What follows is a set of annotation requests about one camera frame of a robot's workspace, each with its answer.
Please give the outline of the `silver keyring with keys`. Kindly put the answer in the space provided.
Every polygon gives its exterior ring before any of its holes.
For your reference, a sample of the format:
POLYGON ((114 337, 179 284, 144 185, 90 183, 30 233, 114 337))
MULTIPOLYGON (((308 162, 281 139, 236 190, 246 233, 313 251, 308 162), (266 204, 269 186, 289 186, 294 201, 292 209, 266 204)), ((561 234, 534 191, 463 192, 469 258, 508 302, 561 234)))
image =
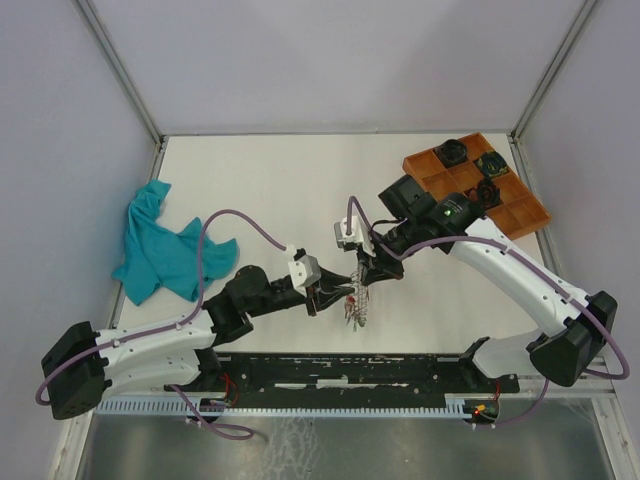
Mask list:
POLYGON ((362 329, 367 323, 369 289, 363 286, 356 277, 356 271, 351 274, 352 286, 355 292, 350 295, 356 299, 356 303, 346 304, 344 301, 344 317, 347 325, 351 325, 354 332, 362 329))

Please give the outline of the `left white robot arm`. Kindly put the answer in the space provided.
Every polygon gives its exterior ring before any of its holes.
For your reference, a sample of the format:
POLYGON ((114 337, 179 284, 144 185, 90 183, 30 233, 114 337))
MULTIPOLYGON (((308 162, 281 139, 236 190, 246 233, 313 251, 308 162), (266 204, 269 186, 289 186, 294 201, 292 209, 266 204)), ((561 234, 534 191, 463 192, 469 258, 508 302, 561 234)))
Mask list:
POLYGON ((250 333, 252 319, 296 307, 315 316, 353 292, 350 278, 324 268, 269 280, 249 265, 189 315, 128 330, 76 323, 42 358, 36 402, 66 420, 126 392, 193 384, 212 389, 221 378, 215 347, 250 333))

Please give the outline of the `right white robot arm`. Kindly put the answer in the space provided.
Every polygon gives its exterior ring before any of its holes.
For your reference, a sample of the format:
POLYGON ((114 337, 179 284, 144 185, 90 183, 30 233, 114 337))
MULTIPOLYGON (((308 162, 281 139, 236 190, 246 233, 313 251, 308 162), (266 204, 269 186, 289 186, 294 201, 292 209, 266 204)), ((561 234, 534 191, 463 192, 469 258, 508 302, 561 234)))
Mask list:
POLYGON ((334 226, 340 247, 358 254, 363 285, 400 279, 404 260, 438 248, 482 274, 536 324, 529 333, 477 340, 467 351, 471 359, 458 368, 467 389, 481 391, 495 378, 531 373, 571 387, 592 374, 591 362, 614 344, 614 297, 590 294, 537 263, 465 195, 453 192, 437 200, 405 175, 379 198, 397 222, 387 233, 375 232, 355 197, 334 226))

